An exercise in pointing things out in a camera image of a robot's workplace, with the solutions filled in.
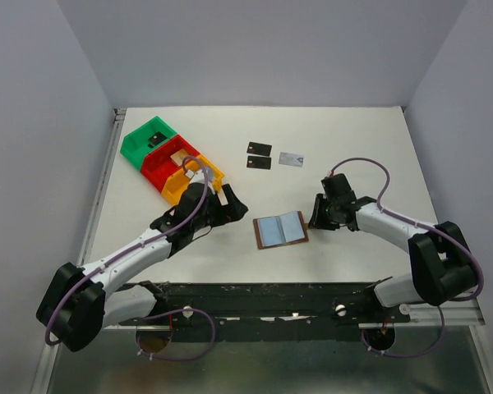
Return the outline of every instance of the white wall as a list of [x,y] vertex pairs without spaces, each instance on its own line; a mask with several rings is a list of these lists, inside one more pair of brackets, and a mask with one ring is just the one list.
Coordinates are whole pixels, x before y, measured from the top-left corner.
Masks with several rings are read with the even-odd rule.
[[35,311],[76,261],[112,110],[54,0],[0,0],[0,393],[26,393]]
[[493,0],[469,0],[406,117],[438,218],[462,227],[484,268],[493,350]]
[[406,105],[465,0],[58,0],[118,107]]

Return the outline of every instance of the black card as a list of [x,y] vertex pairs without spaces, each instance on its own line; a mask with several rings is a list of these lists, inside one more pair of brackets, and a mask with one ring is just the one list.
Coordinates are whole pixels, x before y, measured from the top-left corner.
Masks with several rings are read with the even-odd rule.
[[270,156],[270,151],[272,150],[272,145],[258,144],[257,142],[251,142],[248,144],[246,152],[249,154],[259,154],[260,156]]
[[261,156],[248,156],[246,159],[246,166],[248,168],[261,168],[263,170],[270,170],[272,158],[263,158]]

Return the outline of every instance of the tabletop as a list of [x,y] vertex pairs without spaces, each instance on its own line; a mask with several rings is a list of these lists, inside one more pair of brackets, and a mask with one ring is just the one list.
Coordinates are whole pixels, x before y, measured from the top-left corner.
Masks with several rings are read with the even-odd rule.
[[[155,116],[224,172],[224,183],[249,211],[241,221],[213,229],[133,282],[373,282],[408,272],[402,250],[361,231],[309,230],[309,242],[257,249],[253,219],[300,210],[308,221],[316,193],[322,191],[320,180],[345,158],[383,163],[392,176],[385,205],[423,221],[436,220],[400,108],[130,108],[89,261],[136,239],[170,208],[120,154],[124,135]],[[250,141],[273,146],[270,170],[247,168]],[[280,152],[303,155],[303,167],[278,164]],[[340,171],[358,197],[376,197],[385,181],[369,163],[347,163]]]

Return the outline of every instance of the purple cable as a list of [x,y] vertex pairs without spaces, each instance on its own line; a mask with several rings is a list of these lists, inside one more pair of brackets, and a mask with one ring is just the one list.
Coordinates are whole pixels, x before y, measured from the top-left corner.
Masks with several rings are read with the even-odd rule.
[[198,314],[202,314],[210,322],[210,326],[212,327],[212,337],[210,338],[210,342],[208,342],[208,346],[201,353],[198,353],[196,355],[191,355],[188,357],[170,357],[167,355],[157,355],[155,353],[147,353],[144,350],[142,350],[141,339],[137,338],[136,342],[137,342],[137,345],[139,346],[139,353],[141,353],[143,355],[147,355],[147,356],[149,356],[153,359],[156,359],[156,360],[167,360],[167,361],[192,361],[192,360],[200,359],[203,355],[208,353],[212,349],[212,347],[214,347],[214,343],[215,343],[215,323],[214,323],[214,320],[211,318],[211,316],[209,314],[207,314],[204,310],[195,309],[195,308],[175,309],[175,310],[170,310],[168,312],[164,312],[163,314],[156,314],[155,316],[148,316],[146,318],[143,318],[143,320],[153,320],[155,318],[164,318],[164,317],[170,316],[172,314],[180,314],[181,312],[196,312]]
[[377,350],[377,349],[371,347],[371,345],[369,345],[369,342],[367,341],[367,333],[365,330],[362,330],[362,332],[360,334],[360,339],[362,340],[363,344],[365,345],[365,347],[367,348],[368,351],[370,351],[372,353],[376,353],[377,355],[383,355],[384,357],[391,357],[393,359],[414,359],[416,357],[422,357],[423,355],[426,355],[427,353],[430,353],[434,349],[436,349],[436,347],[440,344],[440,342],[442,341],[442,338],[444,337],[444,331],[445,331],[444,312],[442,312],[441,307],[437,306],[436,308],[438,309],[438,312],[440,313],[440,320],[442,321],[442,327],[440,329],[440,334],[439,334],[438,338],[436,338],[436,341],[431,346],[429,346],[427,349],[425,349],[419,353],[415,353],[413,355],[397,355],[395,353],[387,353],[385,350],[384,351]]
[[[194,158],[193,156],[186,156],[182,160],[182,166],[183,166],[183,168],[185,167],[185,161],[186,160],[189,160],[189,159],[194,160],[197,164],[199,164],[200,169],[203,171],[203,176],[205,177],[205,188],[203,189],[203,194],[200,197],[199,203],[197,203],[197,205],[194,208],[194,210],[187,216],[186,219],[184,219],[182,222],[180,222],[179,224],[177,224],[175,227],[172,227],[169,230],[167,230],[167,231],[165,231],[165,232],[163,232],[163,233],[161,233],[161,234],[159,234],[157,236],[152,236],[151,238],[148,238],[147,240],[143,241],[143,244],[144,245],[147,245],[150,242],[154,242],[154,241],[156,241],[156,240],[158,240],[160,238],[164,238],[165,236],[168,236],[168,235],[172,234],[173,232],[177,231],[179,228],[181,228],[182,226],[184,226],[185,224],[187,224],[188,222],[190,222],[192,220],[192,218],[196,215],[196,213],[199,211],[200,207],[202,207],[203,203],[205,202],[206,194],[207,194],[207,191],[208,191],[208,182],[209,182],[208,172],[206,170],[206,167],[203,165],[203,162],[200,159],[198,159],[198,158]],[[117,262],[121,257],[124,257],[128,253],[131,253],[132,251],[137,250],[137,249],[142,248],[142,247],[143,247],[143,245],[141,243],[134,244],[132,246],[128,246],[125,250],[122,250],[121,252],[119,252],[118,254],[116,254],[115,256],[113,256],[111,259],[109,259],[104,264],[104,266],[107,268],[110,265],[112,265],[113,263]],[[51,318],[49,318],[48,325],[46,327],[46,332],[45,332],[44,339],[45,339],[45,341],[46,341],[46,343],[48,345],[54,346],[54,345],[57,345],[57,344],[59,344],[59,343],[62,342],[61,340],[56,340],[56,341],[52,341],[51,340],[51,329],[53,328],[53,325],[55,324],[55,320],[57,319],[58,313],[62,310],[62,308],[66,304],[67,300],[69,300],[69,298],[75,293],[75,291],[77,289],[79,289],[82,285],[84,285],[84,283],[88,282],[92,277],[94,277],[95,275],[97,275],[101,271],[102,271],[102,268],[101,267],[98,267],[98,268],[94,269],[93,271],[91,271],[90,273],[88,273],[80,281],[78,281],[75,284],[75,286],[73,286],[64,295],[64,297],[60,300],[60,302],[57,305],[57,308],[55,308],[55,310],[53,311],[53,314],[51,315]]]
[[334,171],[338,167],[340,167],[341,165],[348,163],[348,162],[354,162],[354,161],[363,161],[363,162],[373,163],[385,172],[385,177],[386,177],[385,185],[382,188],[382,190],[380,190],[380,193],[378,194],[378,197],[376,198],[376,205],[378,206],[378,208],[383,213],[391,216],[392,218],[395,218],[395,219],[398,219],[402,222],[410,224],[412,226],[415,226],[415,227],[418,226],[420,228],[423,228],[426,231],[434,232],[436,235],[444,238],[445,240],[447,240],[448,242],[450,242],[451,244],[456,246],[464,254],[466,254],[466,256],[471,260],[473,271],[477,275],[477,280],[478,280],[477,289],[471,295],[466,295],[465,297],[461,297],[461,298],[453,298],[452,301],[470,301],[470,300],[474,300],[475,298],[477,298],[480,295],[480,293],[482,292],[482,289],[484,288],[484,273],[482,272],[482,268],[481,268],[480,264],[478,263],[477,259],[475,258],[475,256],[473,256],[472,253],[464,245],[462,245],[460,242],[455,240],[453,237],[448,236],[444,232],[438,230],[437,228],[427,226],[423,223],[415,222],[411,218],[406,218],[406,217],[404,217],[404,216],[402,216],[396,212],[389,211],[387,208],[385,208],[382,205],[381,199],[384,196],[384,193],[387,190],[387,188],[389,187],[389,183],[391,181],[391,175],[390,175],[389,171],[387,170],[387,168],[385,168],[385,166],[383,164],[378,163],[376,160],[373,160],[371,158],[347,158],[347,159],[339,162],[338,164],[336,164],[333,167],[333,169],[331,171],[331,176],[332,176],[332,174],[334,174]]

